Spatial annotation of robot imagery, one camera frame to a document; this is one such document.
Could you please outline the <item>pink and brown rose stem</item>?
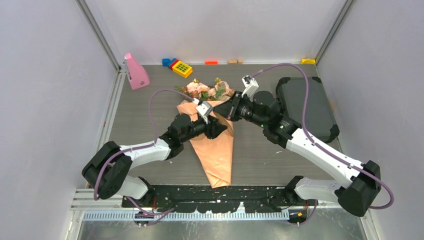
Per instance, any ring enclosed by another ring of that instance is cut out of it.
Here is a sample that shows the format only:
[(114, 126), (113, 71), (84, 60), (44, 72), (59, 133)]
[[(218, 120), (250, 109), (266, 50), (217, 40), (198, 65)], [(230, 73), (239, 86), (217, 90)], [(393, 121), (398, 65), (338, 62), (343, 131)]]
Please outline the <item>pink and brown rose stem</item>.
[(235, 90), (226, 81), (219, 77), (215, 79), (215, 85), (209, 87), (208, 99), (213, 101), (225, 101), (235, 94)]

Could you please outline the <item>peach wrapping paper sheet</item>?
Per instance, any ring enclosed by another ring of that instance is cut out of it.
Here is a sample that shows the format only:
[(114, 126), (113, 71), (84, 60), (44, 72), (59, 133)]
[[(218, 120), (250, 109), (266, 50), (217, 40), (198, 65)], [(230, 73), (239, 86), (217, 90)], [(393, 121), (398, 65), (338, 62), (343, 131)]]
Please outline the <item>peach wrapping paper sheet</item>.
[(218, 122), (227, 126), (217, 138), (208, 139), (201, 134), (190, 140), (202, 165), (211, 188), (226, 187), (231, 184), (234, 149), (234, 126), (219, 114), (210, 113)]

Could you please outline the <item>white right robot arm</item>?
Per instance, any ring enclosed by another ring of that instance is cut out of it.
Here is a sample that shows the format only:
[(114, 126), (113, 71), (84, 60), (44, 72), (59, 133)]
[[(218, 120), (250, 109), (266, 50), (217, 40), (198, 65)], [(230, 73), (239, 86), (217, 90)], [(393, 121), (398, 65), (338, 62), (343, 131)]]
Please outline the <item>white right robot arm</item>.
[(284, 115), (278, 100), (268, 91), (255, 93), (252, 100), (236, 92), (213, 111), (229, 121), (243, 119), (261, 127), (268, 141), (308, 159), (333, 178), (294, 177), (285, 192), (291, 205), (299, 205), (303, 200), (335, 202), (348, 213), (363, 217), (381, 191), (381, 171), (377, 163), (371, 160), (363, 163), (322, 142)]

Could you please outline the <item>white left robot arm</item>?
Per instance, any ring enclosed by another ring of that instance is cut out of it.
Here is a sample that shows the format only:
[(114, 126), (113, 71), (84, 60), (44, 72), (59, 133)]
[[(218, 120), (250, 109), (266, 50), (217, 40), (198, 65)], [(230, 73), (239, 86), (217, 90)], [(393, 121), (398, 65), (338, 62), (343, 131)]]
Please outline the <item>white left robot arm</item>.
[(201, 135), (213, 140), (227, 128), (214, 116), (206, 119), (199, 116), (192, 121), (189, 115), (180, 113), (157, 140), (131, 146), (106, 142), (81, 174), (93, 187), (95, 200), (122, 195), (134, 199), (141, 207), (148, 207), (153, 202), (153, 193), (145, 180), (129, 176), (129, 171), (147, 163), (170, 160), (184, 149), (185, 142)]

